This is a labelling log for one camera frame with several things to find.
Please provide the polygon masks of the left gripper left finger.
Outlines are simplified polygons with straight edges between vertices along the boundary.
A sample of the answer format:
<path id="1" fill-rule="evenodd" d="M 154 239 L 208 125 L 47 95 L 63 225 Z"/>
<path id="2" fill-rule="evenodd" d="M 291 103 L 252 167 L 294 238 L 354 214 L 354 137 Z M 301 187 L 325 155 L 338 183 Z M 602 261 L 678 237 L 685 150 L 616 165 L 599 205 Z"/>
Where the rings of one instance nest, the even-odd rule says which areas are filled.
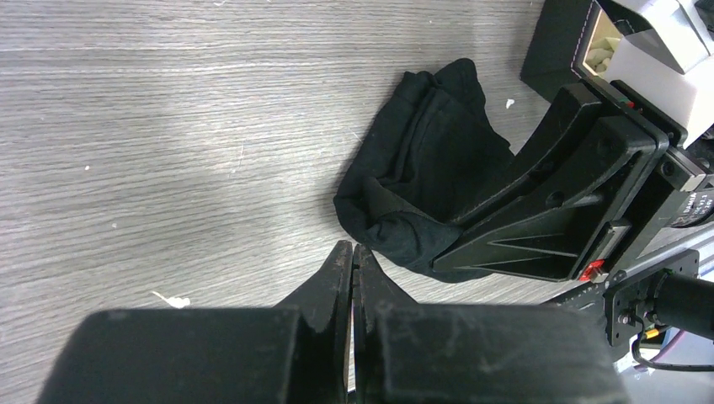
<path id="1" fill-rule="evenodd" d="M 344 403 L 353 248 L 267 307 L 116 309 L 71 335 L 41 403 Z"/>

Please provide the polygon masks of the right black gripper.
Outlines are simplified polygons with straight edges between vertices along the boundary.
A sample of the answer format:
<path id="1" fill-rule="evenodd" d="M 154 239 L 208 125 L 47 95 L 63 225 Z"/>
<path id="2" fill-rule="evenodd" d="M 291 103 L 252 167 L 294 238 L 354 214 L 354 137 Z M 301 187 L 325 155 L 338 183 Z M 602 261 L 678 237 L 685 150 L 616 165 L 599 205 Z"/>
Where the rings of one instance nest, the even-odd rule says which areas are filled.
<path id="1" fill-rule="evenodd" d="M 557 92 L 514 160 L 457 211 L 453 224 L 477 225 L 435 259 L 437 274 L 561 282 L 604 259 L 613 281 L 662 229 L 713 223 L 713 131 L 684 147 L 693 136 L 623 81 L 585 82 Z M 593 89 L 622 116 L 596 120 Z M 610 225 L 624 235 L 615 246 Z"/>

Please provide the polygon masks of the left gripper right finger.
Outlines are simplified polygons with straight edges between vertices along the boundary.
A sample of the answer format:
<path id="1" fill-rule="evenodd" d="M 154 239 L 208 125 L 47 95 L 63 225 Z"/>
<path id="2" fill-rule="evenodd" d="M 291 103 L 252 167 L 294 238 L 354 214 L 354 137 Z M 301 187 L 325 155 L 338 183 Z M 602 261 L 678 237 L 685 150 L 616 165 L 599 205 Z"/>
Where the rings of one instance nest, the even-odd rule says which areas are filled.
<path id="1" fill-rule="evenodd" d="M 603 330 L 553 305 L 419 303 L 353 257 L 355 403 L 627 403 Z"/>

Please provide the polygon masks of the plain black underwear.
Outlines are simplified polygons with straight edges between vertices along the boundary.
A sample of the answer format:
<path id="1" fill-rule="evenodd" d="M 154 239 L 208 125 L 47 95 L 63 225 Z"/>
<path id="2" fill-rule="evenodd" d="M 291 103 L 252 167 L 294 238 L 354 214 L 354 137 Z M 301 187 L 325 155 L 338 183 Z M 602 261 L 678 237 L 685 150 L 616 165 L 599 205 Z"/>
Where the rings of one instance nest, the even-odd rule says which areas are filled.
<path id="1" fill-rule="evenodd" d="M 463 234 L 455 216 L 514 159 L 490 125 L 472 60 L 406 72 L 373 120 L 333 204 L 343 229 L 397 266 L 444 283 L 483 270 L 438 273 L 432 261 Z"/>

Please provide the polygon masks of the cream rolled underwear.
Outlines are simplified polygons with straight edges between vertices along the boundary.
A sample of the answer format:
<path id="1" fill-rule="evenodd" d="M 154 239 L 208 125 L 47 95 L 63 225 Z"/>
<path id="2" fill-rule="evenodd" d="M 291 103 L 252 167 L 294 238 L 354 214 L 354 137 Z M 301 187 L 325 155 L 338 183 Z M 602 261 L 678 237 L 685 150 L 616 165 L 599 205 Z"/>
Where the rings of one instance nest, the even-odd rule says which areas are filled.
<path id="1" fill-rule="evenodd" d="M 584 64 L 595 74 L 603 73 L 610 65 L 621 39 L 604 37 L 593 42 L 586 53 Z"/>

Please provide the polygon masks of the black compartment storage box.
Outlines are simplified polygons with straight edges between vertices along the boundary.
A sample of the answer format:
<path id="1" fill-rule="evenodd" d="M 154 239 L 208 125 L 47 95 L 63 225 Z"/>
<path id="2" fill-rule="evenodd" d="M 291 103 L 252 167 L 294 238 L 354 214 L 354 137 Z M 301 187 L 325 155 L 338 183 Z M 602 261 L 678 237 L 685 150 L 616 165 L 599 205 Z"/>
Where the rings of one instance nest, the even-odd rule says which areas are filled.
<path id="1" fill-rule="evenodd" d="M 591 49 L 603 45 L 606 38 L 620 37 L 597 2 L 546 0 L 520 79 L 550 103 L 562 86 L 595 74 L 585 62 Z"/>

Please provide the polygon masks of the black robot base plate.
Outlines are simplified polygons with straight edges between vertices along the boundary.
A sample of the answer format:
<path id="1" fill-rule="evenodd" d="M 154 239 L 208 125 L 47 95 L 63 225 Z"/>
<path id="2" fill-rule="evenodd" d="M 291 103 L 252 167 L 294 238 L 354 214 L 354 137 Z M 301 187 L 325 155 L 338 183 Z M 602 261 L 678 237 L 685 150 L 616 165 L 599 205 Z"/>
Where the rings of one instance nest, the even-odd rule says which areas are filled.
<path id="1" fill-rule="evenodd" d="M 699 275 L 700 254 L 685 250 L 632 276 L 587 282 L 546 303 L 579 310 L 604 329 L 617 359 L 630 354 L 634 369 L 712 372 L 711 364 L 658 360 L 685 332 L 713 339 L 713 283 Z"/>

